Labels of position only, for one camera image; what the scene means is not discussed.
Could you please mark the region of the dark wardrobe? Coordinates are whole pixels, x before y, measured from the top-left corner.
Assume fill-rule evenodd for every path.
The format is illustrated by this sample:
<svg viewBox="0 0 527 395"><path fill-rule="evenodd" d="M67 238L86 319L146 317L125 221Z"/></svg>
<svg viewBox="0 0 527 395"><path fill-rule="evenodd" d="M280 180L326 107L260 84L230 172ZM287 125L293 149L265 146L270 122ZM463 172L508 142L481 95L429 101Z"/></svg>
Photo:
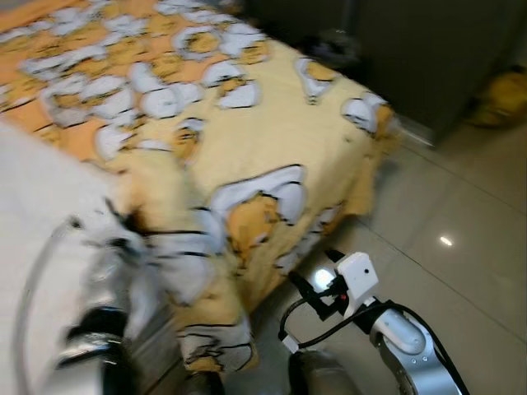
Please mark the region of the dark wardrobe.
<svg viewBox="0 0 527 395"><path fill-rule="evenodd" d="M525 0L242 3L269 35L314 59L321 31L345 30L357 39L361 63L336 71L390 102L409 132L429 144L445 139L524 45Z"/></svg>

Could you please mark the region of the grey robot legs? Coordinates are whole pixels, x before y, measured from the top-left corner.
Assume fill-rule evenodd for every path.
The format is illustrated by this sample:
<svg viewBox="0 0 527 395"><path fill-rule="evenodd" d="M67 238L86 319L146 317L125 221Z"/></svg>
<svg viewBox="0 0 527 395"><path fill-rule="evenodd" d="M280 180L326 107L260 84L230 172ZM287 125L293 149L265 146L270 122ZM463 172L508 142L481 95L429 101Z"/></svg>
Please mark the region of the grey robot legs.
<svg viewBox="0 0 527 395"><path fill-rule="evenodd" d="M334 355L300 350L287 357L289 395L364 395ZM191 374L176 395L226 395L225 384L215 372Z"/></svg>

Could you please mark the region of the black bin with clear bag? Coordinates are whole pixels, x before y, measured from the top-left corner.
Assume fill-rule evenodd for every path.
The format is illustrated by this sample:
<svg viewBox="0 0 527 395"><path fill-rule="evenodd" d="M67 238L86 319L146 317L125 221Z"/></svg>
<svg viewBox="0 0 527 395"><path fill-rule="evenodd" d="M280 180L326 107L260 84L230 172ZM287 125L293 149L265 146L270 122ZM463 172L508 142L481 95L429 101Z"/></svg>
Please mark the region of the black bin with clear bag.
<svg viewBox="0 0 527 395"><path fill-rule="evenodd" d="M345 30L324 30L317 38L319 41L313 46L314 56L327 67L343 69L361 63L361 48L357 39Z"/></svg>

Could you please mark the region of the yellow egg cartoon blanket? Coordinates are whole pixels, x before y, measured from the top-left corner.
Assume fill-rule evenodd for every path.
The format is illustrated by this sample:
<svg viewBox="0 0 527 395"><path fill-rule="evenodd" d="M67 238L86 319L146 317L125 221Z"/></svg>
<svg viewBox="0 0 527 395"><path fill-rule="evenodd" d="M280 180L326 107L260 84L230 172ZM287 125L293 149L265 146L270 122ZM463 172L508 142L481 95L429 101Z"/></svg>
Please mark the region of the yellow egg cartoon blanket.
<svg viewBox="0 0 527 395"><path fill-rule="evenodd" d="M0 119L117 174L189 371L259 361L249 316L396 143L380 95L204 0L0 11Z"/></svg>

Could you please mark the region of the white quilted mattress cover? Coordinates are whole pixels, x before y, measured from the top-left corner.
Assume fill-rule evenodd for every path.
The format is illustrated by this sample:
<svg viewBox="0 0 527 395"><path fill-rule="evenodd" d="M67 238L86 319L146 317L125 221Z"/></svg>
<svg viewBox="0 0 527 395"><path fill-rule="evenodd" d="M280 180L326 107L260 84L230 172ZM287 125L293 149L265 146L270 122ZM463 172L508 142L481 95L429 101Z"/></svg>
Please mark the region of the white quilted mattress cover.
<svg viewBox="0 0 527 395"><path fill-rule="evenodd" d="M103 207L109 181L57 148L0 122L0 395L26 374L38 390L82 311L93 253L65 230L38 267L54 230Z"/></svg>

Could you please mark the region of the yellow bag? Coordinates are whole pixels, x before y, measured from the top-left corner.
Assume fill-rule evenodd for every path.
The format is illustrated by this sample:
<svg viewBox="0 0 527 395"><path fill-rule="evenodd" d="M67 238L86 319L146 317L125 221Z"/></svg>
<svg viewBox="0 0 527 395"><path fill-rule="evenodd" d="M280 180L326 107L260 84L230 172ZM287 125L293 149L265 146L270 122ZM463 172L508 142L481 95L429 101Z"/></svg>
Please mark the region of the yellow bag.
<svg viewBox="0 0 527 395"><path fill-rule="evenodd" d="M478 128L499 128L519 119L527 102L527 75L502 72L478 92L467 124Z"/></svg>

